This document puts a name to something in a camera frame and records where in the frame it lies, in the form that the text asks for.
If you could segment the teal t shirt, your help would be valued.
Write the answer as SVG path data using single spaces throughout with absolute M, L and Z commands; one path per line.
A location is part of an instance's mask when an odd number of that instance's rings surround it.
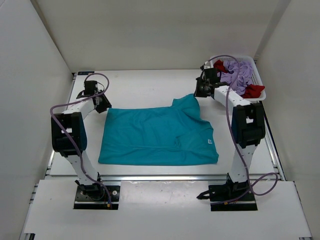
M 216 164 L 214 129 L 193 94 L 170 106 L 108 110 L 98 163 L 131 166 Z

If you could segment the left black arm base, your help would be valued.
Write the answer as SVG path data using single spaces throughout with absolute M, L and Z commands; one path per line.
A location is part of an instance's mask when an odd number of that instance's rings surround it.
M 75 210 L 118 210 L 121 186 L 77 183 L 73 208 Z

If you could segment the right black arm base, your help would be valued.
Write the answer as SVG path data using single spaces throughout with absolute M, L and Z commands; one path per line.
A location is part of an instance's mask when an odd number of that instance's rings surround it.
M 208 190 L 200 193 L 198 200 L 209 200 L 212 212 L 243 212 L 257 211 L 255 195 L 248 181 L 232 182 L 227 179 L 225 184 L 209 185 Z

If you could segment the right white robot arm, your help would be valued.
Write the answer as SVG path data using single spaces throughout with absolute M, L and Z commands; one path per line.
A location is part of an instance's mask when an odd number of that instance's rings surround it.
M 232 183 L 225 186 L 224 193 L 230 200 L 236 200 L 243 193 L 240 184 L 248 181 L 253 154 L 266 134 L 264 108 L 259 102 L 253 103 L 242 98 L 228 83 L 221 82 L 220 75 L 217 68 L 203 67 L 200 76 L 196 78 L 194 95 L 200 98 L 212 97 L 225 106 L 235 153 L 228 173 Z

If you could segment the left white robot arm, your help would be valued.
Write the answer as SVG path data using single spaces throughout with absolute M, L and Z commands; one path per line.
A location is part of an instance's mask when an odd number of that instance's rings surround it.
M 100 114 L 112 107 L 105 95 L 107 89 L 99 89 L 99 84 L 96 80 L 86 80 L 75 102 L 54 105 L 49 110 L 53 150 L 71 164 L 78 177 L 77 185 L 87 189 L 93 200 L 103 198 L 105 188 L 86 152 L 88 138 L 84 120 L 91 112 Z

